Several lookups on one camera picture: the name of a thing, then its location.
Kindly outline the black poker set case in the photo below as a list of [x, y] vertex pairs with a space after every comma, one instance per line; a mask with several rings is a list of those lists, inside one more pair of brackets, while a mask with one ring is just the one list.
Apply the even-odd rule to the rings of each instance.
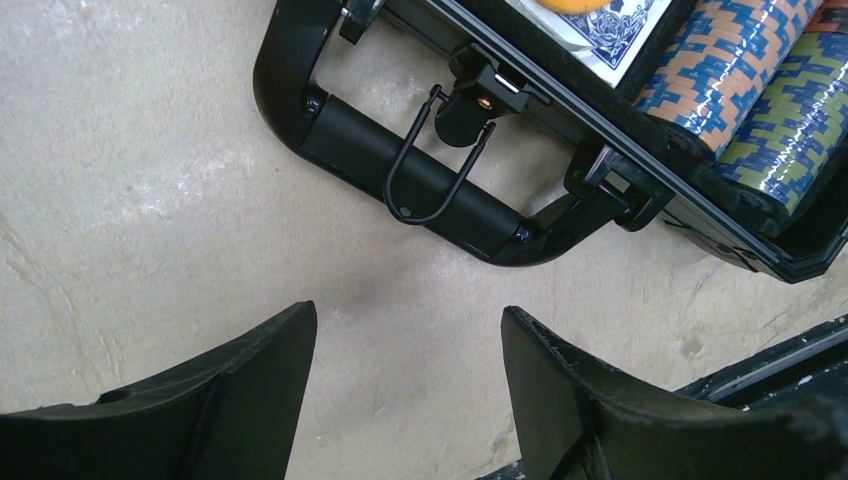
[[[655, 219], [720, 259], [798, 283], [847, 244], [847, 134], [794, 213], [769, 216], [705, 163], [671, 146], [635, 101], [699, 1], [670, 1], [613, 87], [510, 1], [280, 1], [253, 73], [260, 113], [282, 143], [421, 226], [496, 266], [556, 259], [601, 227]], [[384, 16], [443, 54], [433, 86], [397, 135], [323, 90], [314, 70], [339, 35], [358, 42]], [[525, 216], [468, 178], [505, 116], [527, 116], [573, 143], [564, 194]]]

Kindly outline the grey blue poker chip stack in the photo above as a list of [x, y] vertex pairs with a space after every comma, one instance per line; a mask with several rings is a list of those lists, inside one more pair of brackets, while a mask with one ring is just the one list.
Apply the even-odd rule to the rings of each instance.
[[847, 134], [847, 35], [805, 33], [724, 149], [715, 173], [743, 201], [788, 217]]

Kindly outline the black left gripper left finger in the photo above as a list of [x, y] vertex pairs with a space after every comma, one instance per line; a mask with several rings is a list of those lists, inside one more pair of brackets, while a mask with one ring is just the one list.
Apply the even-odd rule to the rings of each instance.
[[313, 302], [89, 405], [1, 418], [5, 479], [282, 479], [317, 336]]

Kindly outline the red brown poker chip stack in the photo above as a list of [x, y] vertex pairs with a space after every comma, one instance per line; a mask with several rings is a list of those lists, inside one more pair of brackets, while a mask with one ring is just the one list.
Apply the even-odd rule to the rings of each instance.
[[808, 22], [806, 33], [847, 34], [847, 0], [826, 0]]

